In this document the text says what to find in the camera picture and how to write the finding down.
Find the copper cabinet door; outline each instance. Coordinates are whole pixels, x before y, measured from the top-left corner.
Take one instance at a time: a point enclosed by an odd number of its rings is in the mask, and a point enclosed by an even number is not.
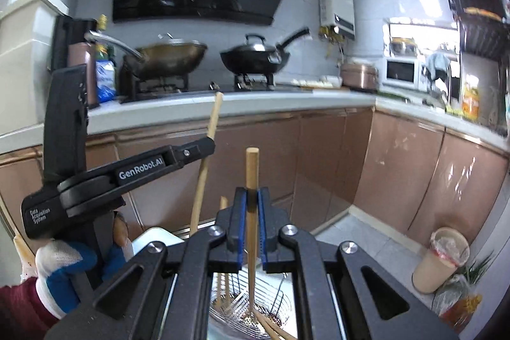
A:
[[[326,221],[345,116],[302,118],[291,222],[311,231]]]
[[[372,114],[372,110],[369,109],[350,113],[345,118],[343,141],[326,215],[327,221],[354,202],[365,162]]]
[[[29,240],[21,219],[21,202],[41,189],[41,171],[36,159],[23,160],[0,167],[0,196],[14,225],[33,252],[47,240]]]
[[[293,200],[294,200],[294,196],[293,195],[289,195],[289,196],[287,196],[287,197],[285,197],[283,199],[278,200],[273,205],[276,208],[283,209],[283,210],[287,211],[287,214],[290,217],[290,213],[291,213],[291,210],[292,210],[292,202],[293,202]]]
[[[406,233],[438,160],[443,130],[374,113],[354,205]]]
[[[297,164],[299,122],[296,119],[220,128],[216,150],[210,159],[200,220],[214,218],[221,196],[229,201],[237,186],[245,182],[245,150],[260,148],[260,185],[268,186],[273,199],[291,194]],[[119,156],[127,157],[165,145],[179,145],[203,137],[190,132],[160,136],[118,145]],[[161,226],[169,231],[189,225],[200,162],[147,183],[131,192],[144,227]]]
[[[428,246],[430,234],[448,226],[473,242],[507,171],[507,158],[446,134],[437,168],[407,236]]]

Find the black wok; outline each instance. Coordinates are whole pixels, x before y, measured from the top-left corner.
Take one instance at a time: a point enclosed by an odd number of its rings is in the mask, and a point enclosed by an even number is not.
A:
[[[266,39],[258,34],[246,34],[246,43],[220,53],[225,67],[234,74],[276,74],[287,64],[290,53],[285,48],[310,30],[303,28],[292,34],[281,44],[268,46]],[[258,38],[258,43],[250,43],[250,38]]]

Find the dish rack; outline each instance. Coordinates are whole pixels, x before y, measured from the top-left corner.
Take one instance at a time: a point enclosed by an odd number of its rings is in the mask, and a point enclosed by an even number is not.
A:
[[[227,293],[224,290],[225,277],[229,279],[229,304],[226,303]],[[255,283],[254,307],[280,327],[287,323],[292,312],[292,303],[281,290],[284,280],[285,276],[282,276],[279,287],[275,288],[257,275]],[[224,274],[220,290],[218,290],[217,281],[217,274],[215,274],[211,291],[210,315],[220,323],[226,324],[250,338],[270,338],[254,315],[248,311],[247,270],[243,268],[238,274]],[[218,297],[221,298],[221,306],[218,306]]]
[[[501,0],[448,0],[453,17],[459,22],[461,51],[495,61],[509,45],[510,26],[486,16],[466,13],[466,8],[505,16]]]

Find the metal mesh basket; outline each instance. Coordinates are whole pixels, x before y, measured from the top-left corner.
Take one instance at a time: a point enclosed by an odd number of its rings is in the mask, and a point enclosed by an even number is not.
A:
[[[251,338],[266,339],[268,334],[248,311],[248,272],[246,269],[239,271],[239,274],[225,274],[229,278],[230,304],[226,304],[225,284],[222,279],[220,290],[217,288],[216,275],[213,279],[211,292],[210,315],[235,330],[238,330]],[[256,276],[254,306],[262,314],[269,317],[280,327],[284,326],[292,312],[292,303],[282,291],[281,284],[285,277],[282,277],[280,286],[273,287],[264,279]],[[217,303],[218,293],[221,298],[221,306]]]

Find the blue glove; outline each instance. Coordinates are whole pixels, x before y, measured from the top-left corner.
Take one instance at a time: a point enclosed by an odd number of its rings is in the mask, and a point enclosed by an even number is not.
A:
[[[114,243],[105,259],[103,281],[111,278],[132,256],[133,246],[129,240],[122,248]],[[78,306],[80,300],[71,277],[92,269],[96,261],[94,251],[78,242],[51,241],[37,250],[37,295],[52,315],[61,319]]]

